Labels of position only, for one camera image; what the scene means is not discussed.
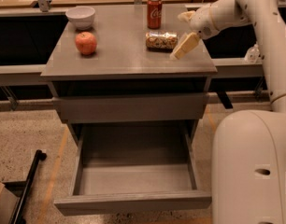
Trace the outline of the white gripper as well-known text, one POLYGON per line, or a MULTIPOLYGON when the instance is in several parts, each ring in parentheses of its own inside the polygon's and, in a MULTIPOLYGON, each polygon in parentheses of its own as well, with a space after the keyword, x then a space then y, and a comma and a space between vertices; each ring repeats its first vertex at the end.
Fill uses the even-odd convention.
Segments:
POLYGON ((179 60, 196 48, 200 37, 203 40, 220 31, 243 24, 243 14, 236 0, 218 0, 212 4, 178 14, 179 21, 188 22, 193 32, 184 34, 174 47, 170 58, 179 60))

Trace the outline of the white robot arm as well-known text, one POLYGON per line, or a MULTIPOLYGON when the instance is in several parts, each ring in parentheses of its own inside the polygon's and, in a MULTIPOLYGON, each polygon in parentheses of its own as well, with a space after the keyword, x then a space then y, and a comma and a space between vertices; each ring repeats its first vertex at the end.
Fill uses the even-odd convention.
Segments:
POLYGON ((226 28, 251 25, 270 101, 267 110, 231 113, 216 129, 212 224, 286 224, 286 23, 278 0, 218 0, 179 19, 193 37, 180 40, 173 59, 226 28))

